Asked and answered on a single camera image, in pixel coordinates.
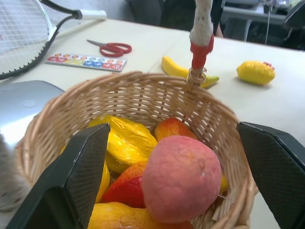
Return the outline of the yellow banana toy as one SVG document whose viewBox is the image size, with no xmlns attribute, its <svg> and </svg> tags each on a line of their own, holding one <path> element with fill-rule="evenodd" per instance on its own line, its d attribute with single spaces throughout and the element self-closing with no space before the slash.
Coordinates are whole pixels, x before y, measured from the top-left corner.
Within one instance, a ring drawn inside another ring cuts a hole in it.
<svg viewBox="0 0 305 229">
<path fill-rule="evenodd" d="M 165 74 L 171 76 L 177 76 L 182 78 L 187 78 L 189 70 L 179 66 L 170 57 L 163 56 L 161 60 L 161 68 Z M 206 76 L 205 81 L 201 84 L 202 88 L 209 88 L 219 81 L 218 76 Z"/>
</svg>

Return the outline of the yellow lemon toy fruit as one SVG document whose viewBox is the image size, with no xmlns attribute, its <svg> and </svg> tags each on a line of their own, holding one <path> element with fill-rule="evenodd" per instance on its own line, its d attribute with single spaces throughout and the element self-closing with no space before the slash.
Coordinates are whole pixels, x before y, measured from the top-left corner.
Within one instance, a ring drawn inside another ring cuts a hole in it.
<svg viewBox="0 0 305 229">
<path fill-rule="evenodd" d="M 267 62 L 245 61 L 236 71 L 239 79 L 258 85 L 269 84 L 275 78 L 275 69 Z"/>
</svg>

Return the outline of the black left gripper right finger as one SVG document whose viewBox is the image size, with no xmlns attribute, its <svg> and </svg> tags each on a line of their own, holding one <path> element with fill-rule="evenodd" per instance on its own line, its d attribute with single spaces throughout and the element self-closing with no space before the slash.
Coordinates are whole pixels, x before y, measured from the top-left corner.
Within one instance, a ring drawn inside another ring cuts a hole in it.
<svg viewBox="0 0 305 229">
<path fill-rule="evenodd" d="M 254 181 L 280 229 L 305 229 L 305 147 L 264 125 L 237 125 Z"/>
</svg>

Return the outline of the red-orange mango toy fruit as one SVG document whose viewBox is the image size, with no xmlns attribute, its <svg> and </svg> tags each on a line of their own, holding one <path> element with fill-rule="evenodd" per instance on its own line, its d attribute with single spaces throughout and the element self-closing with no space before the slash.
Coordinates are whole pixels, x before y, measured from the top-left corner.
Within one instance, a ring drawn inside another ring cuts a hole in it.
<svg viewBox="0 0 305 229">
<path fill-rule="evenodd" d="M 145 208 L 141 179 L 147 161 L 137 162 L 127 168 L 110 185 L 101 198 L 101 203 L 119 202 L 132 208 Z"/>
</svg>

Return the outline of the black chair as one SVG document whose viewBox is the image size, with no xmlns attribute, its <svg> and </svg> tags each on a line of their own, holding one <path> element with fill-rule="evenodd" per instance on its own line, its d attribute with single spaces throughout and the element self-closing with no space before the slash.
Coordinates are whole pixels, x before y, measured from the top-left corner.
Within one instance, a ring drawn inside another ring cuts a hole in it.
<svg viewBox="0 0 305 229">
<path fill-rule="evenodd" d="M 288 36 L 283 47 L 305 52 L 305 0 L 300 0 L 288 12 L 284 20 Z"/>
</svg>

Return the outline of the yellow-orange toy fruit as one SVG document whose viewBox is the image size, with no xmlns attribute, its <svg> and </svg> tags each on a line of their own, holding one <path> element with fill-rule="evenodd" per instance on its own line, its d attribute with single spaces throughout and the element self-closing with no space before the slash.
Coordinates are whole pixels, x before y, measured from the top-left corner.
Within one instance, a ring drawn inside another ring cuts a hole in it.
<svg viewBox="0 0 305 229">
<path fill-rule="evenodd" d="M 160 223 L 147 209 L 131 208 L 118 202 L 98 203 L 93 207 L 87 229 L 194 229 L 190 222 Z"/>
</svg>

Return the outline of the pink peach toy fruit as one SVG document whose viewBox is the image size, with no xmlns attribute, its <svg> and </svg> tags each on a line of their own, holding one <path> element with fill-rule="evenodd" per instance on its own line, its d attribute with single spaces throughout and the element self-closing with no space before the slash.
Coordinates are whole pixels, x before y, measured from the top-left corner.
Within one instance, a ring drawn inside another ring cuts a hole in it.
<svg viewBox="0 0 305 229">
<path fill-rule="evenodd" d="M 192 220 L 215 202 L 221 178 L 220 162 L 211 148 L 186 136 L 163 138 L 141 178 L 145 206 L 160 222 Z"/>
</svg>

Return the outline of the orange-red toy fruit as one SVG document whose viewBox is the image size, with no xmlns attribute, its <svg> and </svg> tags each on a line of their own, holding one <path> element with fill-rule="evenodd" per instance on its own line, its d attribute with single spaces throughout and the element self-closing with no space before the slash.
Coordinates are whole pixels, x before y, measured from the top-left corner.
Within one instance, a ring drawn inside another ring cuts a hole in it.
<svg viewBox="0 0 305 229">
<path fill-rule="evenodd" d="M 173 135 L 187 136 L 198 140 L 188 126 L 177 118 L 168 118 L 160 122 L 155 128 L 154 135 L 158 142 L 165 137 Z"/>
</svg>

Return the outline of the grey flat lid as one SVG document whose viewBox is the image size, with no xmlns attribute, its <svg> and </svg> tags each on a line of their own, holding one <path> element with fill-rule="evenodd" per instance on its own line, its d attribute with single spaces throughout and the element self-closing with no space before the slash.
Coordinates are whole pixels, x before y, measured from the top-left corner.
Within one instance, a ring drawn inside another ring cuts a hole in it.
<svg viewBox="0 0 305 229">
<path fill-rule="evenodd" d="M 0 132 L 8 149 L 23 138 L 29 123 L 47 102 L 64 91 L 45 81 L 0 84 Z"/>
</svg>

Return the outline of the yellow starfruit toy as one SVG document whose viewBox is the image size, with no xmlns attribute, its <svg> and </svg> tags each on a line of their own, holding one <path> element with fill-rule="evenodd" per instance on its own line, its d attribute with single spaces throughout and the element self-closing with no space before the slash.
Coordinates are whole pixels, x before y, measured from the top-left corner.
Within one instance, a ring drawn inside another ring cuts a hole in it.
<svg viewBox="0 0 305 229">
<path fill-rule="evenodd" d="M 110 125 L 105 161 L 108 169 L 118 174 L 135 163 L 148 160 L 157 145 L 155 137 L 143 124 L 103 115 L 90 121 L 88 126 L 100 124 Z"/>
</svg>

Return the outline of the red-handled scissors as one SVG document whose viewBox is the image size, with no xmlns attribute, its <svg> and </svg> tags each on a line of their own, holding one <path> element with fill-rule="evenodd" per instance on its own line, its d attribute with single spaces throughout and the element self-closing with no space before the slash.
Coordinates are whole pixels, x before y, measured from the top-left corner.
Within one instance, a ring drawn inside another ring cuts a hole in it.
<svg viewBox="0 0 305 229">
<path fill-rule="evenodd" d="M 87 42 L 99 46 L 99 52 L 105 57 L 122 57 L 124 54 L 128 54 L 132 51 L 132 47 L 125 43 L 118 42 L 96 42 L 92 40 L 87 40 Z"/>
</svg>

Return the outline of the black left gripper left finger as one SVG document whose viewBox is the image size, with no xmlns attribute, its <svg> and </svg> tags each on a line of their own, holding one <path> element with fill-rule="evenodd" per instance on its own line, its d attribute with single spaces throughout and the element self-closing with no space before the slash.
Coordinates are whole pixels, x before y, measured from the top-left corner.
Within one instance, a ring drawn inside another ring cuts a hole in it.
<svg viewBox="0 0 305 229">
<path fill-rule="evenodd" d="M 87 229 L 99 191 L 109 124 L 77 133 L 40 175 L 5 229 Z"/>
</svg>

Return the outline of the black white tennis racket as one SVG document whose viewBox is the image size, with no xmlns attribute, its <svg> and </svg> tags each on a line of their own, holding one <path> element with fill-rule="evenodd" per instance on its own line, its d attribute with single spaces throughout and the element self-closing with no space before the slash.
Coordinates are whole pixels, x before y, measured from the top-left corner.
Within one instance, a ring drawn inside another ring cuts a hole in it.
<svg viewBox="0 0 305 229">
<path fill-rule="evenodd" d="M 0 81 L 34 68 L 65 22 L 105 19 L 104 10 L 72 10 L 51 0 L 0 0 Z"/>
</svg>

